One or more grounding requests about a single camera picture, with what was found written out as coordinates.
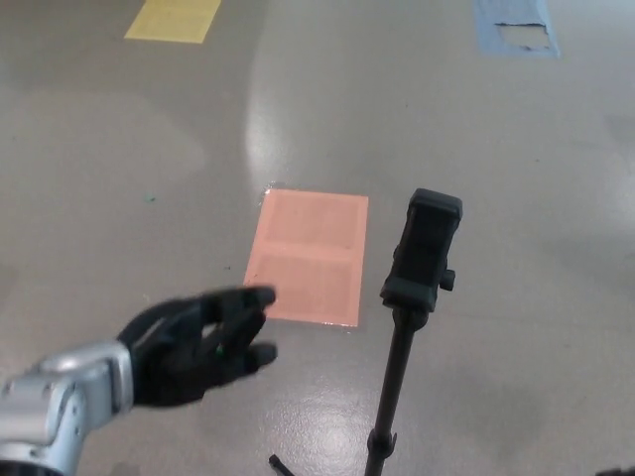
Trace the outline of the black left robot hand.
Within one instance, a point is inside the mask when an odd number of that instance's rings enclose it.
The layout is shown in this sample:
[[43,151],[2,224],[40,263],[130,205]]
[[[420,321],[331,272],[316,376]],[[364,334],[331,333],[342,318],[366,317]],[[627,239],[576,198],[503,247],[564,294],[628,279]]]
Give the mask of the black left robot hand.
[[118,334],[131,355],[136,407],[175,408],[200,401],[272,364],[278,349],[258,342],[269,286],[236,287],[163,301]]

